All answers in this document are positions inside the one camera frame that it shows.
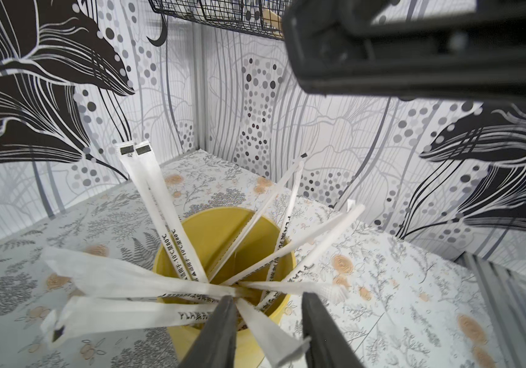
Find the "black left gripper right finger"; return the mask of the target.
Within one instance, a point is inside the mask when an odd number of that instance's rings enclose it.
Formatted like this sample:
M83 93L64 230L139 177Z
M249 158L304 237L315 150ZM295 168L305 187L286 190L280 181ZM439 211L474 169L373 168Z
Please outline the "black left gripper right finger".
M302 323L304 337L310 338L308 367L363 368L317 294L304 292Z

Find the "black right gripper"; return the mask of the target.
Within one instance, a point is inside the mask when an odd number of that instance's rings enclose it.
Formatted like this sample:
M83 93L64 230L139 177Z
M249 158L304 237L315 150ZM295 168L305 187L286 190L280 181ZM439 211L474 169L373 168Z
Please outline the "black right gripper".
M526 1L376 25L384 1L296 1L282 21L309 94L526 99Z

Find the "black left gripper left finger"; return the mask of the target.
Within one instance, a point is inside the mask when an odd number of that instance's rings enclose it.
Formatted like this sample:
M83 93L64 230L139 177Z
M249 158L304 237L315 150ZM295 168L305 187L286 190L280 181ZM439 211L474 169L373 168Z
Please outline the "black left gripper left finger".
M238 310L230 296L220 300L202 332L178 368L228 367L235 365Z

